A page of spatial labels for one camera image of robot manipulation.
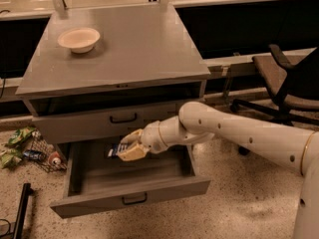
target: white bowl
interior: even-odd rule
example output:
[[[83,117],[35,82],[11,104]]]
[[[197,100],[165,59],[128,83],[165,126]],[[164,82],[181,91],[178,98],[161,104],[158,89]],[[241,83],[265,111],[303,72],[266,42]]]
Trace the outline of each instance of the white bowl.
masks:
[[[93,49],[100,39],[100,33],[92,28],[74,28],[62,33],[58,38],[60,46],[74,53],[86,53]]]

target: chair armrest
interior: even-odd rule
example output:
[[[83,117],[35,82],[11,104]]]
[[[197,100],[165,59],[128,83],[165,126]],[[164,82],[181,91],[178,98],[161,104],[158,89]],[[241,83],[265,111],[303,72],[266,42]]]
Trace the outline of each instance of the chair armrest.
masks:
[[[272,57],[274,58],[277,65],[281,68],[283,68],[286,71],[294,70],[296,69],[295,65],[292,65],[287,57],[283,54],[283,52],[280,50],[278,45],[271,44],[269,45],[270,52]]]

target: chair wheel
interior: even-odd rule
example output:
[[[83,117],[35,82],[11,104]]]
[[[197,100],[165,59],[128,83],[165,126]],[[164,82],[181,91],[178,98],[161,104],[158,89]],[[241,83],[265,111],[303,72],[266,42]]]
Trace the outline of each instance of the chair wheel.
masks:
[[[245,147],[240,146],[240,147],[238,148],[238,152],[239,152],[239,154],[241,154],[241,155],[247,155],[247,154],[250,153],[250,150],[247,149],[247,148],[245,148]]]
[[[235,103],[232,103],[231,105],[230,105],[230,110],[233,112],[233,113],[238,113],[238,111],[239,111],[239,105],[238,104],[235,104]]]

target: black pipe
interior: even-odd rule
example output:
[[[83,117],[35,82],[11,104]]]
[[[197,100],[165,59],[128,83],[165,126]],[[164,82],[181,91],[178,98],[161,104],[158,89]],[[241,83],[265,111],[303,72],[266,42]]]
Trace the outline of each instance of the black pipe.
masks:
[[[33,193],[33,189],[31,188],[30,183],[24,183],[22,194],[20,198],[20,204],[16,219],[16,225],[13,231],[13,239],[21,239],[22,231],[23,231],[23,224],[24,218],[26,216],[27,206],[28,206],[28,199],[29,196]]]

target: cabinet top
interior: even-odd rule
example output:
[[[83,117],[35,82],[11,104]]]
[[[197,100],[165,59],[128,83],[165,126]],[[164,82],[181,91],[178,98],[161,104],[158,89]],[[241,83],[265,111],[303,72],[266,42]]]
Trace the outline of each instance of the cabinet top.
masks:
[[[91,52],[74,54],[59,46],[58,37],[77,27],[100,32]],[[170,4],[73,9],[51,16],[16,95],[71,95],[208,76]]]

